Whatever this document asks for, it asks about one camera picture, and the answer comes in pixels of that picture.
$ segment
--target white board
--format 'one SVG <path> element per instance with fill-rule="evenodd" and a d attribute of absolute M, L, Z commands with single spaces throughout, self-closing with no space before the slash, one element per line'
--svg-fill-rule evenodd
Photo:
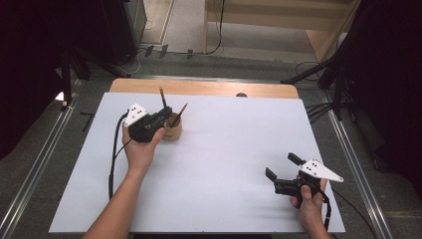
<path fill-rule="evenodd" d="M 140 191 L 131 232 L 304 232 L 289 196 L 276 194 L 269 167 L 293 179 L 302 159 L 320 154 L 301 100 L 167 95 L 183 113 L 179 141 L 161 141 Z M 108 202 L 107 181 L 118 119 L 133 103 L 162 109 L 159 94 L 106 93 L 52 222 L 51 233 L 86 232 Z M 121 133 L 117 148 L 121 147 Z M 114 190 L 125 176 L 122 152 Z M 332 191 L 329 232 L 344 232 Z"/>

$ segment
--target wire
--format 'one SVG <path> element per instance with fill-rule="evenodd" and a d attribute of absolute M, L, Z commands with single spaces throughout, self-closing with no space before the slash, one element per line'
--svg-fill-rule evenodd
<path fill-rule="evenodd" d="M 115 133 L 114 133 L 114 144 L 112 146 L 112 158 L 111 158 L 111 169 L 109 170 L 109 176 L 108 176 L 108 198 L 111 199 L 112 198 L 112 194 L 113 194 L 113 183 L 114 183 L 114 164 L 115 164 L 115 159 L 117 158 L 118 154 L 121 152 L 121 150 L 128 144 L 131 142 L 131 140 L 127 143 L 124 144 L 124 146 L 118 151 L 118 153 L 115 153 L 116 150 L 116 146 L 117 146 L 117 137 L 118 137 L 118 132 L 120 130 L 120 124 L 123 121 L 124 118 L 127 117 L 127 113 L 123 114 L 120 119 L 117 122 L 117 127 L 115 128 Z"/>
<path fill-rule="evenodd" d="M 219 35 L 219 42 L 217 47 L 211 51 L 211 52 L 207 52 L 207 53 L 182 53 L 182 52 L 165 52 L 165 54 L 173 54 L 173 55 L 184 55 L 184 56 L 209 56 L 214 54 L 220 47 L 221 47 L 221 43 L 223 41 L 223 35 L 222 35 L 222 26 L 223 26 L 223 15 L 224 15 L 224 6 L 226 4 L 226 0 L 223 0 L 223 6 L 221 7 L 221 14 L 220 14 L 220 27 L 218 27 L 217 22 L 215 22 L 215 25 L 217 27 L 217 33 Z"/>
<path fill-rule="evenodd" d="M 301 65 L 303 65 L 303 64 L 316 64 L 316 65 L 319 65 L 319 63 L 318 63 L 318 62 L 302 62 L 302 63 L 299 63 L 299 64 L 297 64 L 297 65 L 296 65 L 296 67 L 295 67 L 295 72 L 296 72 L 296 75 L 299 75 L 298 68 L 299 68 L 299 66 L 301 66 Z M 316 73 L 316 75 L 318 76 L 318 78 L 317 78 L 317 79 L 309 79 L 309 78 L 305 78 L 305 80 L 308 80 L 308 81 L 318 81 L 318 80 L 320 79 L 320 75 L 319 75 L 318 73 Z"/>
<path fill-rule="evenodd" d="M 350 202 L 350 201 L 348 201 L 347 199 L 345 199 L 345 197 L 343 196 L 343 195 L 341 195 L 339 192 L 337 192 L 334 188 L 331 188 L 331 190 L 333 191 L 333 192 L 335 192 L 339 197 L 341 197 L 345 202 L 347 202 L 356 212 L 357 212 L 357 214 L 359 214 L 359 216 L 363 219 L 363 221 L 366 223 L 366 225 L 369 227 L 369 229 L 370 229 L 370 231 L 371 231 L 371 233 L 372 233 L 372 236 L 374 237 L 374 238 L 376 238 L 376 234 L 375 234 L 375 232 L 373 231 L 373 229 L 372 229 L 372 227 L 371 227 L 371 225 L 369 224 L 369 222 L 365 219 L 365 217 L 362 215 L 362 213 L 360 213 L 360 211 Z"/>

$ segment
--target hand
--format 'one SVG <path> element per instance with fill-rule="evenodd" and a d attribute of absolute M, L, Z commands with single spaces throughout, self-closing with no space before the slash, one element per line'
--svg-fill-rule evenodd
<path fill-rule="evenodd" d="M 324 191 L 326 186 L 326 179 L 320 181 L 320 190 Z M 302 226 L 310 234 L 311 238 L 323 238 L 328 236 L 323 226 L 321 209 L 323 203 L 323 197 L 320 193 L 317 193 L 314 197 L 311 192 L 311 188 L 307 185 L 301 187 L 301 194 L 303 202 L 301 208 L 298 210 L 299 221 Z M 298 199 L 291 197 L 292 206 L 298 205 Z"/>
<path fill-rule="evenodd" d="M 124 152 L 126 153 L 128 162 L 127 175 L 135 175 L 143 178 L 151 166 L 155 148 L 164 135 L 164 128 L 159 128 L 155 132 L 151 142 L 137 142 L 135 140 L 131 140 L 128 127 L 123 126 L 122 131 L 123 137 L 121 141 L 123 145 L 127 143 L 124 147 Z"/>

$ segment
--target gray floor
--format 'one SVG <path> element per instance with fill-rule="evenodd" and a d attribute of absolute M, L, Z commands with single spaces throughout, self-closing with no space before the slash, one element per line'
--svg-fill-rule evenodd
<path fill-rule="evenodd" d="M 183 0 L 176 0 L 174 11 L 177 10 L 177 2 L 180 1 Z M 289 37 L 288 32 L 285 31 L 279 34 L 285 34 L 283 41 L 287 45 L 284 48 L 289 53 L 280 51 L 281 54 L 277 58 L 273 55 L 275 53 L 266 55 L 264 54 L 265 52 L 259 58 L 256 58 L 254 50 L 251 50 L 248 54 L 246 52 L 238 54 L 236 51 L 227 51 L 227 48 L 230 48 L 230 44 L 226 42 L 227 38 L 225 37 L 225 53 L 230 53 L 228 55 L 193 57 L 189 60 L 185 56 L 171 54 L 167 54 L 164 58 L 159 58 L 159 53 L 153 53 L 149 57 L 139 55 L 140 68 L 139 71 L 132 74 L 132 77 L 151 78 L 151 76 L 162 76 L 161 78 L 164 78 L 167 76 L 217 78 L 217 80 L 223 78 L 230 81 L 277 84 L 278 80 L 289 79 L 295 76 L 297 64 L 311 61 L 313 57 L 306 35 L 293 31 L 291 32 L 291 37 Z M 169 36 L 171 34 L 166 36 L 165 41 L 174 43 L 175 40 L 172 41 Z M 253 46 L 258 46 L 256 49 L 259 51 L 260 47 L 262 47 L 258 44 L 254 45 L 254 42 L 261 43 L 261 39 L 254 40 L 251 37 L 247 38 L 247 41 L 249 43 L 243 45 L 246 48 L 254 49 Z M 293 42 L 297 43 L 292 47 L 292 45 L 288 45 L 289 42 L 291 44 Z M 182 51 L 181 48 L 193 49 L 194 44 L 192 43 L 192 45 L 186 47 L 178 46 L 180 51 Z M 269 47 L 266 52 L 272 52 L 271 48 Z M 301 72 L 311 65 L 300 66 L 298 70 Z M 110 84 L 114 80 L 114 77 L 104 70 L 92 64 L 90 66 L 92 67 L 93 75 L 86 82 L 78 96 L 78 101 L 73 109 L 69 123 L 53 151 L 50 161 L 17 224 L 12 238 L 81 238 L 81 235 L 52 235 L 48 233 L 48 230 L 88 133 L 88 130 L 83 131 L 87 125 L 88 117 L 82 114 L 94 114 L 96 112 L 103 93 L 108 91 Z M 137 66 L 136 59 L 132 59 L 122 68 L 134 71 Z M 321 92 L 317 88 L 316 81 L 303 80 L 297 83 L 296 87 L 306 106 L 322 103 Z M 61 113 L 60 106 L 61 103 L 59 102 L 51 103 L 42 116 L 27 131 L 15 150 L 6 158 L 0 160 L 1 218 L 5 216 L 9 204 L 18 193 L 54 122 Z M 375 197 L 386 215 L 392 234 L 395 238 L 421 238 L 419 227 L 422 222 L 422 204 L 413 191 L 412 185 L 394 172 L 381 173 L 376 171 L 372 165 L 371 152 L 368 150 L 358 127 L 348 118 L 347 110 L 344 110 L 342 115 L 347 135 L 372 186 Z M 346 233 L 336 234 L 335 236 L 337 238 L 374 238 L 368 225 L 362 219 L 363 217 L 371 223 L 366 206 L 345 160 L 342 147 L 329 116 L 324 115 L 314 122 L 313 130 L 324 163 L 345 178 L 344 183 L 333 183 L 331 185 L 341 195 L 336 195 L 335 198 L 346 228 Z M 308 236 L 303 234 L 280 234 L 273 235 L 273 238 L 308 238 Z"/>

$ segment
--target wooden cup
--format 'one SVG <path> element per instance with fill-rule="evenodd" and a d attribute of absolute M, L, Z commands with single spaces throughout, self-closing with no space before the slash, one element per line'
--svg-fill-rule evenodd
<path fill-rule="evenodd" d="M 163 140 L 167 141 L 176 141 L 180 139 L 182 135 L 182 118 L 178 119 L 174 127 L 170 127 L 173 122 L 176 120 L 178 114 L 172 113 L 171 117 L 165 122 L 164 124 L 164 136 L 162 137 Z"/>

